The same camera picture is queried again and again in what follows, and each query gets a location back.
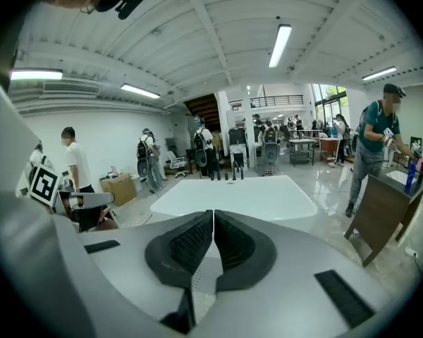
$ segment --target air conditioning vent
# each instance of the air conditioning vent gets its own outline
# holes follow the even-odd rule
[[[85,94],[98,95],[100,88],[83,82],[45,82],[43,94]]]

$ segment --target man in green shirt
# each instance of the man in green shirt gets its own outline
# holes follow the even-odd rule
[[[379,175],[384,161],[384,147],[395,147],[403,154],[415,159],[400,135],[400,122],[396,113],[400,109],[404,91],[393,84],[384,85],[384,98],[372,102],[365,113],[365,121],[360,127],[359,139],[355,152],[354,172],[352,174],[350,202],[346,216],[353,214],[354,204],[360,193],[360,187],[367,174]]]

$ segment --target green t-shirt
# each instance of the green t-shirt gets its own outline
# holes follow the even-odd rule
[[[365,123],[360,127],[359,133],[359,138],[362,143],[368,150],[372,151],[373,153],[381,151],[384,147],[384,143],[382,141],[372,142],[371,140],[365,139],[364,132],[366,124],[373,125],[373,132],[377,134],[383,134],[387,127],[390,128],[394,135],[400,134],[400,122],[398,121],[398,116],[395,114],[385,116],[381,102],[379,102],[378,107],[378,103],[373,101],[365,113]]]

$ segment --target gray pants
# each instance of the gray pants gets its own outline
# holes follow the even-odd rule
[[[354,168],[350,190],[350,204],[355,204],[359,197],[360,187],[367,174],[379,176],[384,162],[384,150],[373,153],[359,140],[355,150]]]
[[[163,181],[161,180],[158,161],[155,159],[154,156],[151,155],[149,159],[147,159],[147,162],[149,164],[149,167],[147,169],[147,179],[149,180],[149,183],[153,189],[158,189],[163,184]]]

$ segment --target power outlet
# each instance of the power outlet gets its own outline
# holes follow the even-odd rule
[[[418,258],[418,253],[409,246],[406,247],[405,253],[406,256],[409,256],[410,258]]]

